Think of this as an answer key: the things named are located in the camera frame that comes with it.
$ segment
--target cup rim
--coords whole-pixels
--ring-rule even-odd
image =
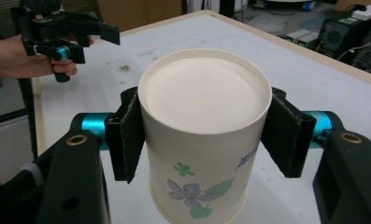
[[[161,120],[161,119],[157,118],[155,115],[153,115],[153,113],[150,112],[150,109],[147,106],[145,106],[145,103],[147,102],[147,100],[146,100],[147,96],[146,96],[146,93],[143,91],[148,86],[148,80],[149,80],[150,76],[153,76],[153,74],[155,74],[155,72],[157,70],[161,69],[163,66],[169,65],[169,64],[171,64],[171,63],[173,63],[177,60],[189,59],[189,58],[198,58],[198,57],[217,58],[217,59],[223,59],[223,60],[235,63],[237,65],[240,65],[240,66],[246,68],[247,70],[250,71],[251,74],[253,74],[255,77],[257,77],[258,80],[261,82],[264,91],[266,91],[266,93],[267,93],[267,96],[266,96],[267,101],[264,101],[264,108],[261,110],[261,113],[257,117],[255,117],[255,119],[253,119],[253,120],[251,120],[247,123],[245,122],[245,124],[242,125],[242,126],[239,126],[237,128],[233,128],[233,129],[228,129],[227,131],[214,132],[214,133],[210,133],[210,132],[200,132],[199,133],[199,132],[190,132],[190,131],[182,130],[182,129],[179,129],[178,127],[174,127],[170,123],[167,123],[164,120]],[[147,70],[144,72],[144,74],[142,75],[142,77],[139,81],[139,84],[138,84],[139,102],[140,102],[142,108],[144,108],[146,110],[146,112],[148,112],[149,116],[151,116],[153,119],[159,121],[164,126],[169,127],[173,130],[177,130],[177,131],[183,132],[183,133],[193,133],[193,134],[231,133],[231,132],[235,132],[235,131],[242,130],[244,128],[249,127],[251,124],[253,124],[256,121],[258,121],[259,119],[261,119],[262,116],[267,114],[267,110],[269,109],[269,106],[272,102],[272,94],[273,93],[272,93],[272,88],[271,88],[270,82],[267,79],[266,75],[262,72],[262,70],[259,67],[257,67],[254,63],[250,62],[249,60],[247,60],[243,57],[240,57],[240,56],[238,56],[234,53],[224,51],[224,50],[220,50],[220,49],[183,49],[183,50],[179,50],[179,51],[176,51],[176,52],[173,52],[173,53],[169,53],[169,54],[165,55],[164,57],[155,61],[153,64],[151,64],[147,68]]]

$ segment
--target green leaf print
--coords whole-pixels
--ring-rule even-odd
[[[234,183],[234,180],[235,178],[233,177],[232,179],[230,180],[227,180],[227,181],[224,181],[214,187],[211,187],[209,189],[206,189],[205,190],[205,194],[217,194],[217,193],[220,193],[220,194],[225,194],[231,187],[232,187],[232,184]]]
[[[189,214],[193,218],[208,217],[211,213],[212,213],[212,209],[208,208],[208,206],[206,206],[206,207],[193,207],[189,211]]]

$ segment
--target table surface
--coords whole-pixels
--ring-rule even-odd
[[[221,49],[256,64],[273,87],[300,110],[334,111],[345,127],[371,139],[371,75],[211,11],[199,11],[121,33],[121,45],[97,41],[86,64],[64,84],[34,79],[39,152],[69,129],[81,112],[114,112],[120,93],[138,85],[156,60],[181,49]],[[260,144],[248,199],[234,223],[320,223],[312,180],[322,150],[311,149],[303,176],[286,179]],[[150,197],[148,152],[136,178],[115,182],[109,154],[104,164],[112,223],[166,223]]]

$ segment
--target human hand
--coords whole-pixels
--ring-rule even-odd
[[[53,74],[53,69],[68,76],[78,71],[76,64],[69,59],[50,62],[46,55],[27,56],[19,35],[0,41],[0,78],[41,77]]]

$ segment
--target cup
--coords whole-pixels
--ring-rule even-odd
[[[251,62],[215,49],[164,56],[138,85],[150,192],[170,223],[228,223],[246,200],[272,99]]]

